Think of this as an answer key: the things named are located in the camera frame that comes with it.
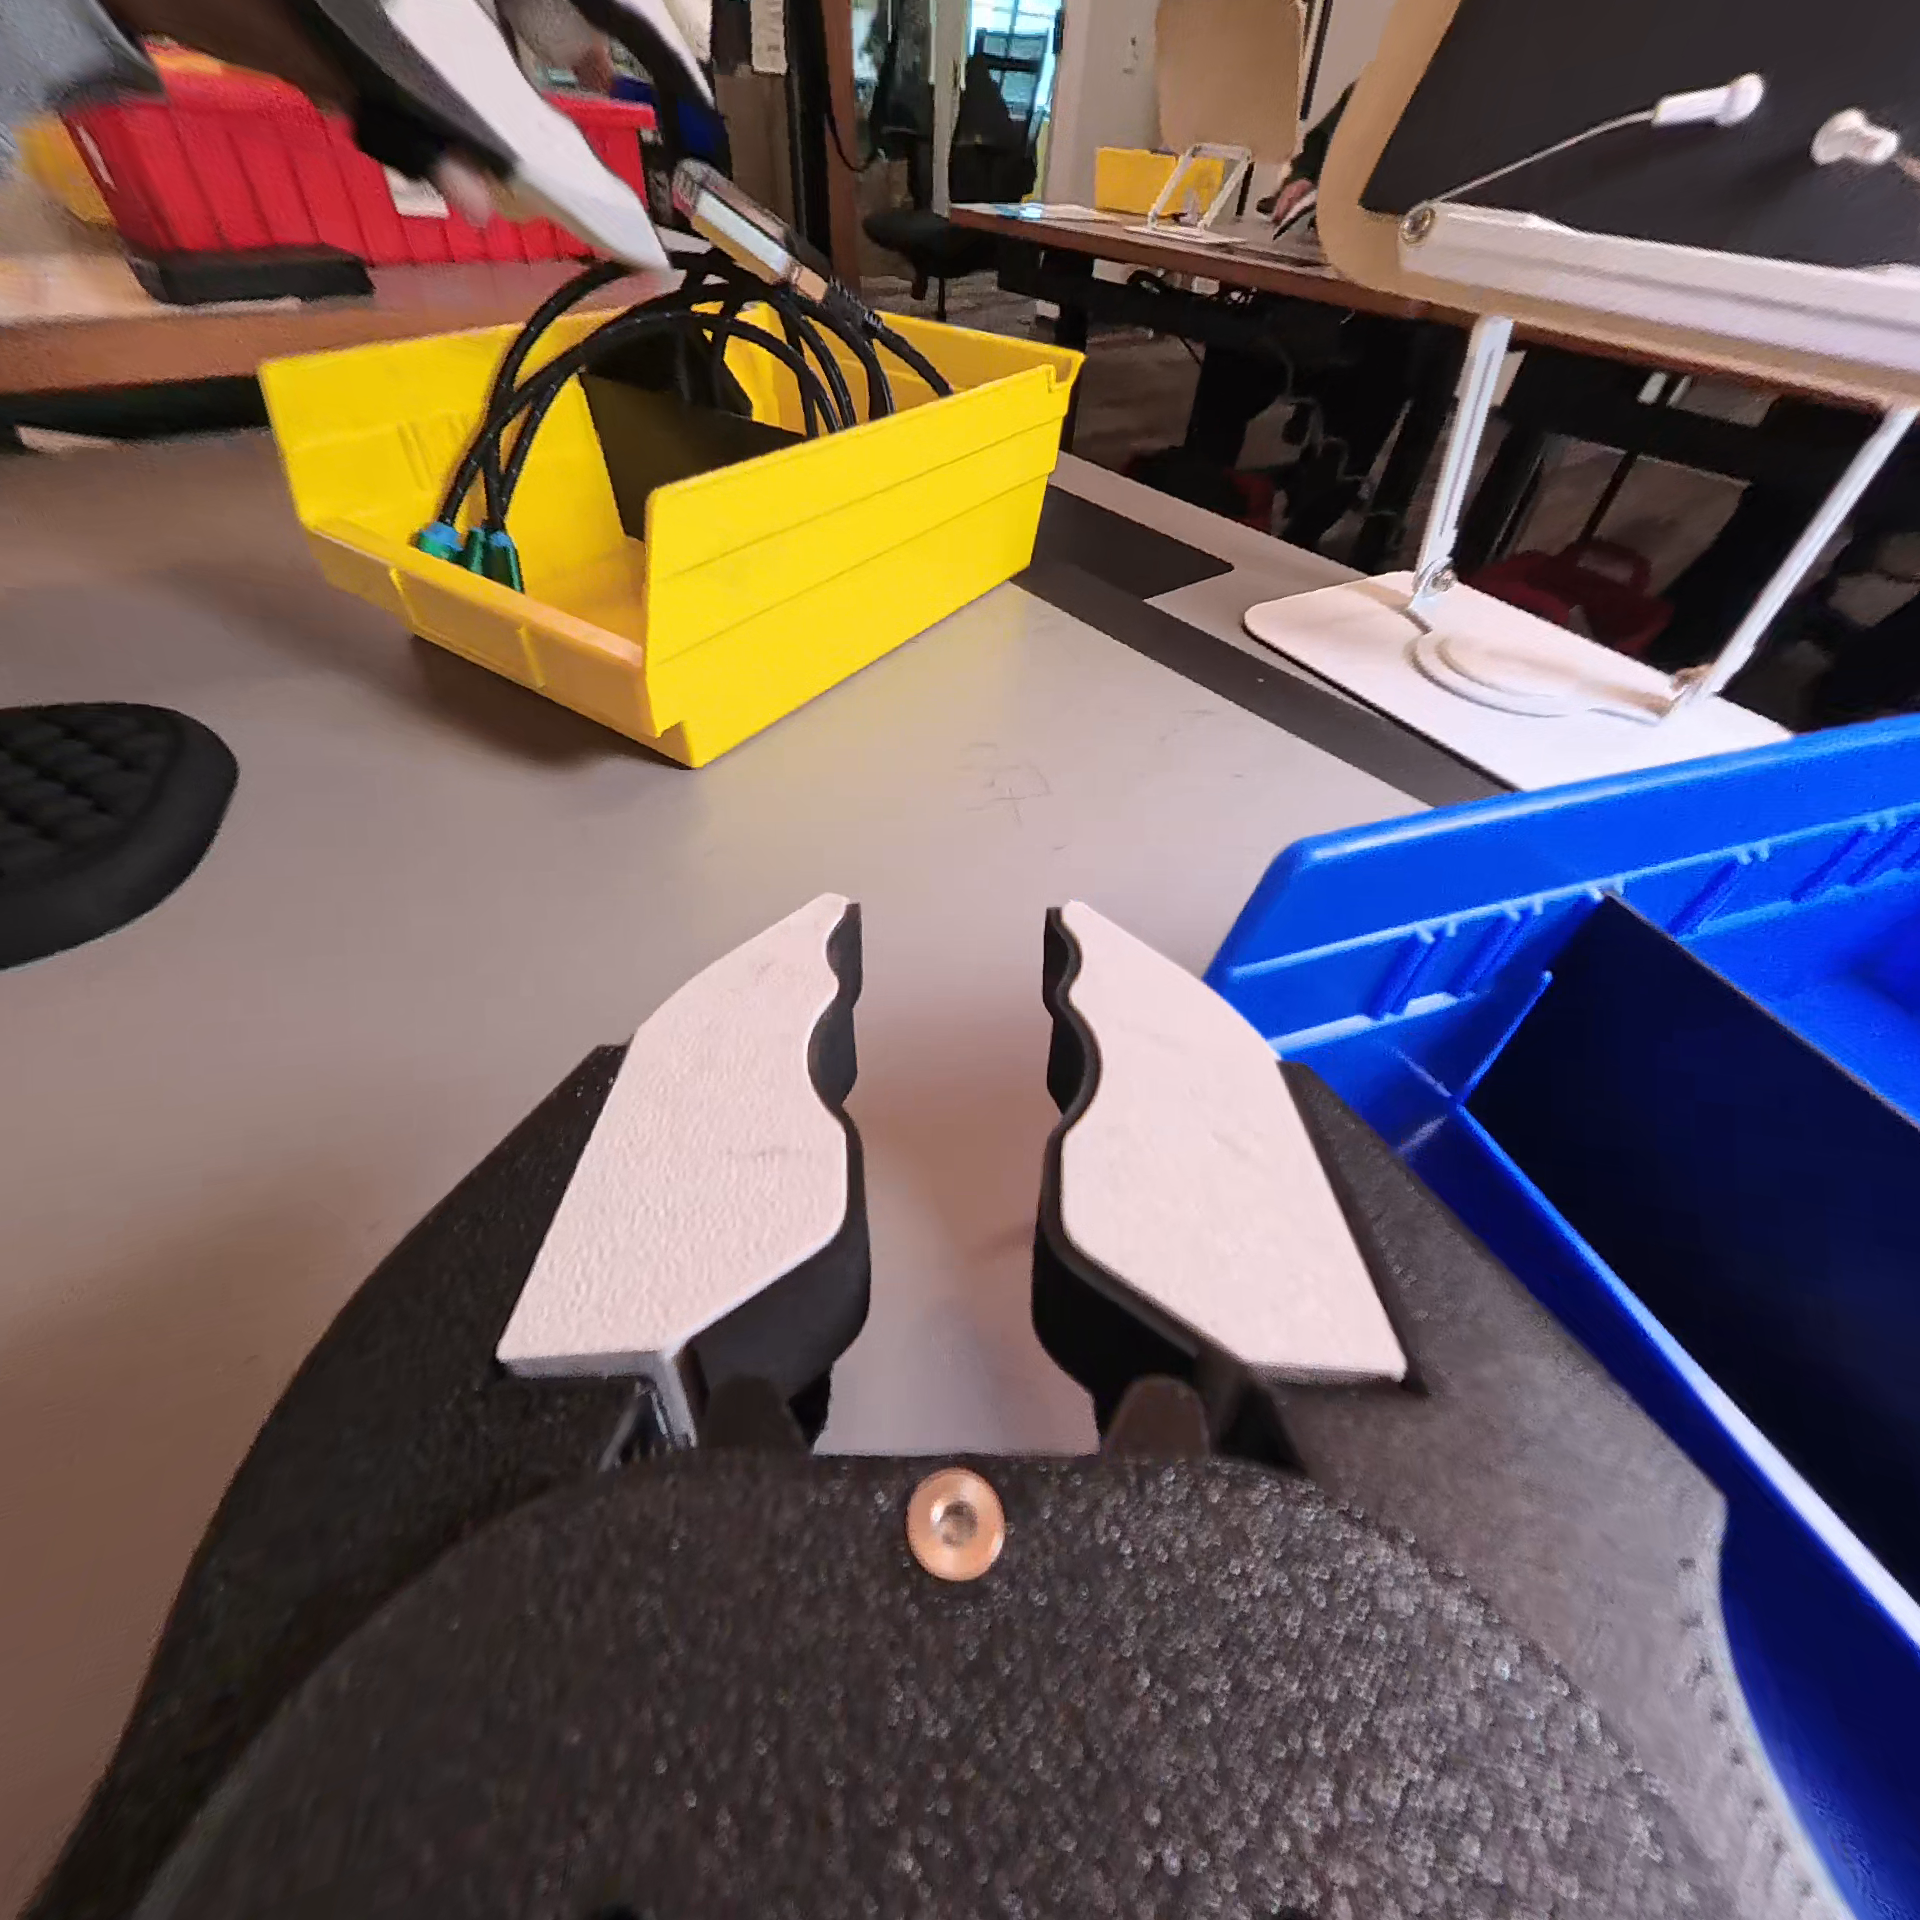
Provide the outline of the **black office chair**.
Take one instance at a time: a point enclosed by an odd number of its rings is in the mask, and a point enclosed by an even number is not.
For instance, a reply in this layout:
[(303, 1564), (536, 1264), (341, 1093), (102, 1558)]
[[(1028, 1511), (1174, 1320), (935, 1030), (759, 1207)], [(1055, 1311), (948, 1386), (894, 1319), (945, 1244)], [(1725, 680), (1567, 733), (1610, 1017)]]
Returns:
[[(951, 203), (1010, 203), (1030, 195), (1038, 178), (1035, 105), (1046, 58), (1020, 52), (1017, 37), (978, 32), (956, 93), (948, 143)], [(910, 264), (910, 295), (933, 299), (948, 320), (948, 283), (998, 269), (998, 241), (956, 226), (933, 208), (933, 143), (905, 143), (910, 203), (863, 212), (862, 228), (882, 252)]]

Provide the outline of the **grey hdmi switch box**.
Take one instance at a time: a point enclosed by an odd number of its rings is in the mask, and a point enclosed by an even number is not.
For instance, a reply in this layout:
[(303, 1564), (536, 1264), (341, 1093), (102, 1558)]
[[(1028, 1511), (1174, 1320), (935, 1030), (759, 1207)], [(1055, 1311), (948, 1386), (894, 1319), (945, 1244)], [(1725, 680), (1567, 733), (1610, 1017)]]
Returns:
[(676, 166), (672, 203), (689, 232), (768, 288), (786, 288), (817, 303), (829, 302), (830, 264), (788, 221), (705, 158), (686, 157)]

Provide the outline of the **black bin divider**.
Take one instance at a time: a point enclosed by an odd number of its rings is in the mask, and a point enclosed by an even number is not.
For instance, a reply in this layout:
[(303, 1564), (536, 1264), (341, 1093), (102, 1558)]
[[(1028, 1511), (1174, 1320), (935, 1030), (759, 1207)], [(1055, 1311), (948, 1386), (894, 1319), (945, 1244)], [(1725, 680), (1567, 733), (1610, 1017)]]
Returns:
[(759, 421), (744, 399), (689, 399), (606, 372), (584, 372), (582, 390), (628, 537), (645, 537), (645, 513), (660, 487), (803, 445), (803, 432)]

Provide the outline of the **grey wood-edged table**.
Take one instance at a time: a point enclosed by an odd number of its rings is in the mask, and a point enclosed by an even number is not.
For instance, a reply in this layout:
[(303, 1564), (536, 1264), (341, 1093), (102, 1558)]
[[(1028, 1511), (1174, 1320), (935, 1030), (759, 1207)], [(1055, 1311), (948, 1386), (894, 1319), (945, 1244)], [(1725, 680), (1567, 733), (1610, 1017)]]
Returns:
[(110, 252), (4, 255), (4, 445), (18, 402), (252, 376), (265, 360), (524, 321), (565, 261), (381, 266), (341, 302), (163, 303)]

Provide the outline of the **brown standing desk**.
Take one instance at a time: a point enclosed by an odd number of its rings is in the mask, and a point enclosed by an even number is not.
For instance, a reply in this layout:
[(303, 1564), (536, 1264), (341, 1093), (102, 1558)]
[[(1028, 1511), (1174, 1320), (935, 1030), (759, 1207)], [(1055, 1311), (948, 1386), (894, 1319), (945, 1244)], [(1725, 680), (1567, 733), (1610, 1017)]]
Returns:
[[(1183, 344), (1237, 348), (1266, 348), (1259, 316), (1247, 302), (1224, 295), (1170, 292), (1146, 295), (1134, 287), (1134, 276), (1170, 278), (1208, 278), (1219, 288), (1260, 299), (1260, 302), (1299, 302), (1329, 310), (1356, 310), (1368, 316), (1385, 316), (1406, 326), (1421, 326), (1427, 334), (1416, 344), (1412, 387), (1406, 399), (1406, 419), (1393, 447), (1383, 465), (1379, 487), (1368, 509), (1368, 537), (1356, 545), (1356, 564), (1365, 564), (1362, 549), (1393, 545), (1406, 530), (1421, 482), (1427, 477), (1443, 435), (1451, 424), (1455, 383), (1466, 363), (1464, 347), (1451, 347), (1440, 337), (1461, 337), (1475, 326), (1475, 312), (1455, 303), (1410, 302), (1379, 288), (1368, 288), (1339, 276), (1329, 264), (1297, 264), (1280, 255), (1252, 250), (1237, 255), (1219, 246), (1195, 243), (1185, 232), (1134, 233), (1124, 226), (1103, 226), (1088, 218), (1058, 218), (1038, 203), (963, 203), (951, 212), (956, 228), (986, 233), (998, 243), (1000, 288), (1011, 295), (1035, 295), (1060, 307), (1060, 344), (1068, 348), (1088, 347), (1088, 331), (1096, 316), (1116, 320), (1124, 326), (1146, 326), (1149, 331), (1176, 337)], [(1106, 283), (1096, 276), (1096, 261), (1130, 266), (1126, 283)], [(1682, 372), (1699, 378), (1728, 378), (1730, 385), (1773, 390), (1778, 397), (1811, 399), (1831, 412), (1852, 412), (1860, 419), (1878, 419), (1889, 399), (1860, 397), (1857, 390), (1821, 390), (1806, 376), (1786, 372), (1741, 372), (1733, 363), (1717, 360), (1696, 348), (1642, 348), (1618, 344), (1588, 344), (1559, 326), (1516, 321), (1512, 348), (1550, 348), (1578, 358), (1597, 358), (1603, 363), (1636, 366), (1643, 372)], [(1652, 409), (1652, 424), (1630, 427), (1647, 454), (1701, 454), (1691, 465), (1718, 473), (1728, 477), (1778, 477), (1787, 470), (1801, 470), (1803, 477), (1831, 484), (1842, 473), (1842, 454), (1837, 445), (1811, 445), (1811, 451), (1787, 454), (1787, 443), (1756, 435), (1759, 427), (1733, 427), (1718, 419), (1699, 419), (1667, 407)]]

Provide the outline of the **red ribbed bin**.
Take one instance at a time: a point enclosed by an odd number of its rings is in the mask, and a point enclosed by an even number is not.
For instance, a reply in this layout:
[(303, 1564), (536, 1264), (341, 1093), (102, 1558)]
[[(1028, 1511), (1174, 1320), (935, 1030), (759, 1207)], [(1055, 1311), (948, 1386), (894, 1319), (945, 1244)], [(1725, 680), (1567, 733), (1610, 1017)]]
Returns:
[(163, 97), (79, 109), (63, 125), (122, 241), (152, 252), (334, 246), (371, 266), (590, 255), (544, 216), (485, 226), (368, 157), (342, 115), (291, 85), (161, 53)]

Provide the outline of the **person's left forearm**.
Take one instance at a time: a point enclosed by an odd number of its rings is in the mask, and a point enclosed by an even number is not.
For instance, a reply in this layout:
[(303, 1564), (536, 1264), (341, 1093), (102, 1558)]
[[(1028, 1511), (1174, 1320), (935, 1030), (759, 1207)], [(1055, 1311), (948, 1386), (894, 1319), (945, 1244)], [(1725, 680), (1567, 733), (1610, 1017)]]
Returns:
[(154, 61), (102, 2), (4, 2), (4, 143), (102, 99), (163, 97)]

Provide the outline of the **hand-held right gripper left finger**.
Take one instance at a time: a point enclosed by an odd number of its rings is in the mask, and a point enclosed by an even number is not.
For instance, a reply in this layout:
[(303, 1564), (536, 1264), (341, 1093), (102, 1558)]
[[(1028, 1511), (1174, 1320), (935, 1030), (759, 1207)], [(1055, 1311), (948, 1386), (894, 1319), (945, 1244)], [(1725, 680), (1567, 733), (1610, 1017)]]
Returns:
[(862, 908), (818, 893), (635, 1030), (498, 1340), (518, 1377), (738, 1377), (818, 1405), (872, 1290), (854, 1084)]

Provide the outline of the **black textured pad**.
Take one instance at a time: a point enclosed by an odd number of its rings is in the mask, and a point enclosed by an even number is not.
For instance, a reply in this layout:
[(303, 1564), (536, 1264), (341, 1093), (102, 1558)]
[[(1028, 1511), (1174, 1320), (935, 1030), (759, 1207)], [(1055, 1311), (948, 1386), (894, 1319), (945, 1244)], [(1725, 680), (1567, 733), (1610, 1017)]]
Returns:
[(154, 705), (4, 707), (4, 970), (91, 944), (206, 860), (238, 764)]

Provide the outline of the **person's left hand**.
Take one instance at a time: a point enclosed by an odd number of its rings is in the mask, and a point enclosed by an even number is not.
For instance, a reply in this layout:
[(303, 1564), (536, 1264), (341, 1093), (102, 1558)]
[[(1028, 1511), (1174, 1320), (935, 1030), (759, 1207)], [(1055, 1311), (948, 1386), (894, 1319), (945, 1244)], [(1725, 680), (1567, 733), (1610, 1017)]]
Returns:
[(353, 109), (353, 76), (303, 2), (106, 2), (106, 11), (143, 41), (270, 76), (323, 109)]

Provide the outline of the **blue plastic bin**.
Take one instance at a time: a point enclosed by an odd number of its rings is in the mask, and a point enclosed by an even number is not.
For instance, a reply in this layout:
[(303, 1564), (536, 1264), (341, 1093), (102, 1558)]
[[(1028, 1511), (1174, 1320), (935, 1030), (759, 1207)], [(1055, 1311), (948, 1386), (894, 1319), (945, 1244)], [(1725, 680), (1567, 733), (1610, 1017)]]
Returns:
[(1763, 1752), (1853, 1914), (1914, 1917), (1917, 1589), (1469, 1112), (1603, 903), (1686, 949), (1837, 908), (1917, 908), (1917, 718), (1303, 840), (1208, 982), (1329, 1080), (1717, 1480), (1733, 1664)]

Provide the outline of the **red storage tote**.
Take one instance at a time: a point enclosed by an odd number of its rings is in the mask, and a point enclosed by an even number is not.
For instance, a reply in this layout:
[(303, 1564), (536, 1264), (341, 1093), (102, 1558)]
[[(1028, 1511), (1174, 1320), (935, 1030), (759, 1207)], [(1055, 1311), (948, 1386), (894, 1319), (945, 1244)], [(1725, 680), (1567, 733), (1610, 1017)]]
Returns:
[(1512, 552), (1464, 583), (1636, 658), (1647, 658), (1674, 621), (1672, 605), (1652, 592), (1652, 563), (1607, 537)]

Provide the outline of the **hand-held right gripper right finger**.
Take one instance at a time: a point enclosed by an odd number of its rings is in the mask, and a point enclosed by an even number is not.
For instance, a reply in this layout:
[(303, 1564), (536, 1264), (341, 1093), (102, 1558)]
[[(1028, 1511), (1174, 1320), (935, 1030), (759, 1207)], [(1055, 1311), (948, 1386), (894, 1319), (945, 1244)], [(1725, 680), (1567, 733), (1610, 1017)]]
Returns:
[(1280, 1056), (1197, 975), (1073, 898), (1047, 908), (1032, 1254), (1046, 1351), (1089, 1395), (1219, 1368), (1402, 1386), (1406, 1341)]

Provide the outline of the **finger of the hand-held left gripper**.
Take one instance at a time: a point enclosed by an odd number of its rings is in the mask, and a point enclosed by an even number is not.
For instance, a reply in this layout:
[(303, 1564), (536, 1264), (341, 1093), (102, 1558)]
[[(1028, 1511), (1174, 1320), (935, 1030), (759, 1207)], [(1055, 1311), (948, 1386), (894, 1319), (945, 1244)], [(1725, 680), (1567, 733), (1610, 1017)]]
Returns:
[(315, 24), (353, 85), (412, 97), (518, 212), (562, 226), (632, 274), (668, 269), (645, 189), (539, 93), (483, 2), (318, 2)]
[(578, 2), (578, 11), (632, 53), (660, 93), (714, 102), (714, 2)]

